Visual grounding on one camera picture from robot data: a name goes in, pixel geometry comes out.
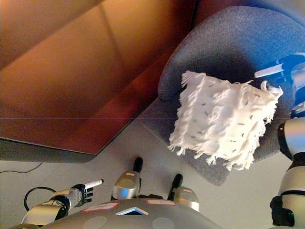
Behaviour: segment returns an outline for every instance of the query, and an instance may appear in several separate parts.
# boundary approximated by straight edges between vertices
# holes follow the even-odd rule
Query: orange wall
[[[0,136],[98,153],[156,96],[161,70],[188,32],[193,4],[194,0],[1,0]],[[138,77],[149,92],[144,101],[132,90],[126,94]],[[128,114],[122,112],[126,104],[114,102],[122,94],[133,101]],[[106,126],[101,110],[111,103],[124,114],[117,119],[125,121]],[[113,125],[115,131],[106,136],[97,131],[92,138],[83,133],[89,143],[81,146],[77,142],[82,132],[74,133],[97,114],[96,126]]]

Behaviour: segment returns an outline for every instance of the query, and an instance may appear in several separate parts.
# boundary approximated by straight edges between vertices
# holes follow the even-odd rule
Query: gray floor
[[[94,206],[110,200],[116,179],[132,167],[137,156],[144,159],[142,194],[167,196],[176,173],[184,176],[183,185],[192,188],[200,200],[200,212],[224,229],[267,229],[272,227],[270,200],[278,192],[283,174],[290,162],[282,154],[255,163],[247,171],[233,171],[221,187],[211,185],[188,166],[182,157],[170,152],[165,143],[153,136],[140,121],[132,122],[94,160],[84,164],[43,163],[27,174],[0,175],[0,221],[6,229],[20,223],[26,210],[25,193],[36,186],[55,190],[75,184],[104,179],[96,187],[92,203],[76,208]],[[37,163],[0,162],[0,170],[27,170]],[[35,191],[29,197],[32,206],[49,197],[48,191]]]

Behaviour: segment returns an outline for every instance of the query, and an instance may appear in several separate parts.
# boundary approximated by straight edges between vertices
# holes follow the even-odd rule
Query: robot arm
[[[273,62],[255,77],[272,74],[293,83],[294,107],[290,120],[279,126],[281,152],[292,160],[283,177],[278,196],[270,203],[275,226],[305,227],[305,52]]]
[[[30,226],[29,228],[33,225],[44,226],[67,216],[69,209],[91,202],[93,187],[102,183],[103,180],[97,180],[53,193],[50,200],[32,207],[21,225],[23,228],[27,228],[25,225]]]

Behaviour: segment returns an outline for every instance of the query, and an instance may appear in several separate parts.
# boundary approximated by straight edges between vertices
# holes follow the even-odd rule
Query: gray chair
[[[267,63],[300,50],[305,50],[305,28],[291,18],[256,7],[226,8],[195,27],[177,47],[162,73],[159,97],[139,118],[152,133],[169,143],[180,107],[181,75],[186,70],[245,83],[254,79],[254,72]],[[259,87],[262,80],[265,78],[256,79],[252,85]],[[268,80],[274,86],[281,86],[284,95],[273,122],[266,126],[266,133],[260,139],[255,162],[279,152],[276,131],[289,119],[293,105],[291,86]],[[225,182],[229,171],[222,165],[222,159],[209,166],[205,161],[208,156],[199,159],[193,156],[194,152],[188,150],[182,157],[212,184],[220,186]]]

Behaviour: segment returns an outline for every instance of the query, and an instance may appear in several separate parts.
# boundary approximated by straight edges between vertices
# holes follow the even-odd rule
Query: black cable
[[[37,165],[35,168],[32,168],[31,170],[26,171],[26,172],[20,172],[20,171],[14,171],[14,170],[5,170],[5,171],[1,171],[0,173],[7,173],[7,172],[13,172],[13,173],[29,173],[29,172],[31,172],[31,171],[37,169],[37,168],[38,168],[39,166],[41,166],[41,165],[42,165],[42,162],[41,162],[39,165]]]
[[[46,189],[46,190],[49,190],[51,192],[56,192],[54,189],[50,188],[50,187],[35,187],[35,188],[32,188],[30,191],[27,192],[27,194],[25,194],[25,197],[24,197],[24,201],[23,201],[23,204],[24,204],[24,207],[27,211],[29,211],[29,207],[28,207],[28,204],[27,204],[27,199],[28,199],[28,195],[34,191],[34,190],[37,190],[37,189]]]

